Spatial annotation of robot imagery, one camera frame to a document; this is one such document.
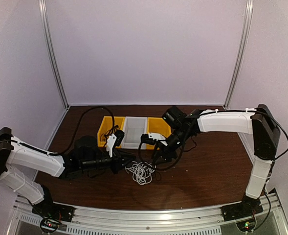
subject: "cable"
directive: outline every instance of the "cable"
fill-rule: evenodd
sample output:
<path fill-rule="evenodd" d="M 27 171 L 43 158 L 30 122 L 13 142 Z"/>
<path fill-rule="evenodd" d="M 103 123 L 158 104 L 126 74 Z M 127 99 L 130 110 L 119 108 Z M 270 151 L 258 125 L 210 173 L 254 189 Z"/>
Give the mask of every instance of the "cable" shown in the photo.
<path fill-rule="evenodd" d="M 96 178 L 97 176 L 100 176 L 100 175 L 103 175 L 103 174 L 105 174 L 106 173 L 106 169 L 104 169 L 102 172 L 100 172 L 100 173 L 98 173 L 98 174 L 95 174 L 95 175 L 93 175 L 93 176 L 90 176 L 90 171 L 88 171 L 88 177 L 90 178 L 90 179 L 93 179 L 93 178 Z"/>
<path fill-rule="evenodd" d="M 194 143 L 194 147 L 191 147 L 188 150 L 184 150 L 184 153 L 188 153 L 189 151 L 195 149 L 197 147 L 197 142 L 193 139 L 193 137 L 191 137 L 192 142 Z"/>
<path fill-rule="evenodd" d="M 254 229 L 257 227 L 257 218 L 256 218 L 256 210 L 253 210 L 253 219 L 255 220 L 255 226 Z"/>
<path fill-rule="evenodd" d="M 72 144 L 73 144 L 73 142 L 74 142 L 76 133 L 77 133 L 79 127 L 80 127 L 80 124 L 81 124 L 81 121 L 82 121 L 84 115 L 87 114 L 89 111 L 95 110 L 95 109 L 104 109 L 104 110 L 108 111 L 108 113 L 110 114 L 110 116 L 111 116 L 111 118 L 112 118 L 112 129 L 111 129 L 111 130 L 114 129 L 114 127 L 115 127 L 115 125 L 114 125 L 114 116 L 113 116 L 113 113 L 111 112 L 110 109 L 106 108 L 105 106 L 96 106 L 96 107 L 89 108 L 89 109 L 87 109 L 86 111 L 84 111 L 84 112 L 82 113 L 79 121 L 77 122 L 76 128 L 75 128 L 74 133 L 73 133 L 73 135 L 72 135 L 72 139 L 71 139 L 71 142 L 70 142 L 69 146 L 68 146 L 64 151 L 62 151 L 62 152 L 60 152 L 60 153 L 56 153 L 57 155 L 64 154 L 64 153 L 66 153 L 66 152 L 71 148 L 71 146 L 72 146 Z"/>
<path fill-rule="evenodd" d="M 15 141 L 15 140 L 3 140 L 3 141 L 0 141 L 0 143 L 3 143 L 3 142 L 14 142 L 14 143 L 18 143 L 18 142 Z"/>
<path fill-rule="evenodd" d="M 53 219 L 53 218 L 49 218 L 49 217 L 46 217 L 46 216 L 43 216 L 41 213 L 39 213 L 39 211 L 35 208 L 35 206 L 30 202 L 30 200 L 27 199 L 27 201 L 29 202 L 29 204 L 31 205 L 31 207 L 34 209 L 34 211 L 42 218 L 41 222 L 40 222 L 40 229 L 42 230 L 42 232 L 44 233 L 54 233 L 55 231 L 58 230 L 59 226 L 62 225 L 61 223 L 61 213 L 59 211 L 59 221 Z M 57 224 L 58 227 L 55 228 L 54 230 L 48 230 L 48 229 L 45 229 L 43 228 L 43 225 L 45 224 L 45 222 L 50 222 L 52 224 Z"/>
<path fill-rule="evenodd" d="M 152 178 L 157 180 L 157 181 L 161 181 L 161 179 L 162 179 L 161 173 L 159 171 L 154 171 L 152 173 Z"/>
<path fill-rule="evenodd" d="M 42 230 L 42 232 L 44 233 L 47 233 L 47 234 L 53 234 L 54 232 L 56 232 L 59 228 L 60 225 L 58 225 L 56 228 L 54 228 L 53 230 L 49 230 L 49 229 L 46 229 L 46 228 L 43 228 L 43 225 L 46 225 L 47 223 L 47 219 L 42 219 L 41 222 L 40 222 L 40 229 Z"/>
<path fill-rule="evenodd" d="M 253 229 L 253 231 L 256 231 L 257 229 L 259 229 L 259 228 L 264 224 L 264 222 L 266 221 L 266 219 L 268 219 L 268 217 L 269 217 L 269 215 L 270 215 L 270 212 L 271 212 L 271 202 L 270 202 L 269 196 L 268 196 L 268 194 L 267 194 L 267 192 L 266 192 L 266 189 L 264 189 L 264 193 L 265 193 L 265 196 L 266 196 L 267 201 L 269 202 L 269 211 L 267 212 L 266 217 L 265 217 L 265 219 L 261 222 L 261 224 L 259 224 L 259 226 L 258 226 L 257 228 Z"/>
<path fill-rule="evenodd" d="M 147 167 L 143 163 L 137 163 L 132 161 L 133 165 L 130 167 L 125 167 L 125 171 L 129 174 L 133 173 L 133 180 L 139 185 L 149 184 L 153 180 L 152 173 L 154 173 L 153 168 Z"/>

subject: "small white object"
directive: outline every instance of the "small white object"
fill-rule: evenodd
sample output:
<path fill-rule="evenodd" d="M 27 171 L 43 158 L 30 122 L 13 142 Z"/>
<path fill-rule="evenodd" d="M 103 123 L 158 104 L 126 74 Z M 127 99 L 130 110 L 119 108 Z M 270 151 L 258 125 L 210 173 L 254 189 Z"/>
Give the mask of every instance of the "small white object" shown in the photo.
<path fill-rule="evenodd" d="M 133 161 L 133 165 L 129 168 L 125 168 L 125 171 L 127 173 L 133 173 L 133 180 L 139 185 L 145 185 L 149 184 L 153 180 L 152 173 L 154 173 L 155 170 L 145 166 L 143 163 Z"/>
<path fill-rule="evenodd" d="M 18 141 L 19 143 L 23 143 L 17 137 L 13 137 L 12 139 Z M 15 142 L 11 142 L 11 145 L 14 147 L 14 149 L 11 151 L 8 157 L 8 164 L 23 165 L 45 172 L 54 177 L 59 177 L 65 169 L 65 162 L 62 156 L 50 156 L 49 154 L 51 154 L 51 152 L 44 151 L 45 153 L 42 153 Z"/>
<path fill-rule="evenodd" d="M 266 181 L 269 179 L 268 175 L 271 169 L 271 160 L 262 160 L 255 158 L 255 163 L 252 168 L 251 176 L 248 186 L 246 188 L 246 195 L 248 197 L 257 199 L 260 197 Z"/>
<path fill-rule="evenodd" d="M 113 147 L 114 147 L 114 144 L 116 142 L 116 136 L 115 134 L 111 134 L 109 136 L 109 138 L 107 139 L 107 144 L 106 144 L 106 151 L 109 152 L 109 156 L 112 158 L 112 155 L 113 155 Z"/>
<path fill-rule="evenodd" d="M 14 192 L 26 197 L 32 204 L 37 204 L 44 200 L 44 191 L 41 185 L 31 181 L 21 171 L 14 166 L 6 164 L 8 169 L 0 176 L 0 181 Z"/>
<path fill-rule="evenodd" d="M 163 145 L 168 146 L 168 143 L 165 141 L 166 138 L 165 138 L 162 134 L 160 134 L 160 133 L 152 133 L 152 132 L 149 132 L 149 133 L 148 133 L 148 137 L 149 137 L 150 139 L 155 140 L 155 141 L 160 141 Z"/>
<path fill-rule="evenodd" d="M 140 137 L 147 132 L 147 122 L 147 117 L 125 117 L 122 148 L 138 149 Z M 142 144 L 141 149 L 146 149 L 146 144 Z"/>

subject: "white wall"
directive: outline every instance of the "white wall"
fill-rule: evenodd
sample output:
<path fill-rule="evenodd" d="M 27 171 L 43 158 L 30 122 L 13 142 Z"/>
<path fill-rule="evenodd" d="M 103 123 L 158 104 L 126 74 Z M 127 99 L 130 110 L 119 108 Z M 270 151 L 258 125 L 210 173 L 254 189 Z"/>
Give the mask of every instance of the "white wall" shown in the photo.
<path fill-rule="evenodd" d="M 223 104 L 244 0 L 48 0 L 70 104 Z"/>
<path fill-rule="evenodd" d="M 269 106 L 288 132 L 288 0 L 254 1 L 244 63 L 230 108 Z M 253 140 L 248 138 L 250 148 Z M 279 152 L 286 148 L 281 135 Z M 288 153 L 277 161 L 269 189 L 276 187 L 288 218 Z"/>
<path fill-rule="evenodd" d="M 38 1 L 0 0 L 0 129 L 8 126 L 15 136 L 44 147 L 62 113 Z M 0 184 L 0 235 L 15 198 Z"/>

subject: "yellow storage bin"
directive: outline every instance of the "yellow storage bin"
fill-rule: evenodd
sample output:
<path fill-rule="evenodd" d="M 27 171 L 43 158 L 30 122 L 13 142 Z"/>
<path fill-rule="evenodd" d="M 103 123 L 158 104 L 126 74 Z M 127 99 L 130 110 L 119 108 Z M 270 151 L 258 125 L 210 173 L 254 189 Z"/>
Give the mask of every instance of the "yellow storage bin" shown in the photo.
<path fill-rule="evenodd" d="M 147 133 L 159 133 L 164 137 L 169 137 L 171 135 L 171 127 L 160 117 L 149 117 L 147 125 Z M 155 146 L 146 145 L 146 149 L 153 150 Z"/>
<path fill-rule="evenodd" d="M 114 125 L 118 125 L 119 128 L 122 130 L 124 126 L 125 117 L 114 117 Z M 106 139 L 104 134 L 107 133 L 112 128 L 112 117 L 111 116 L 104 116 L 103 121 L 101 122 L 100 128 L 97 132 L 97 142 L 98 147 L 104 147 L 106 144 Z"/>

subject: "white string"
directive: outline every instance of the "white string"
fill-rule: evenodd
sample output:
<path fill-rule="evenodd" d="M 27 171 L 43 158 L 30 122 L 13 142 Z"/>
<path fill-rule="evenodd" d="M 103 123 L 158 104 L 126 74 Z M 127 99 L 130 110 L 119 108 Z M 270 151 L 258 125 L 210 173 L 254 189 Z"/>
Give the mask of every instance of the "white string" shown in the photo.
<path fill-rule="evenodd" d="M 155 170 L 148 168 L 143 163 L 137 163 L 133 161 L 133 165 L 125 168 L 125 171 L 128 174 L 130 172 L 133 173 L 133 180 L 136 181 L 139 185 L 145 185 L 149 184 L 153 180 L 152 173 L 154 173 Z"/>

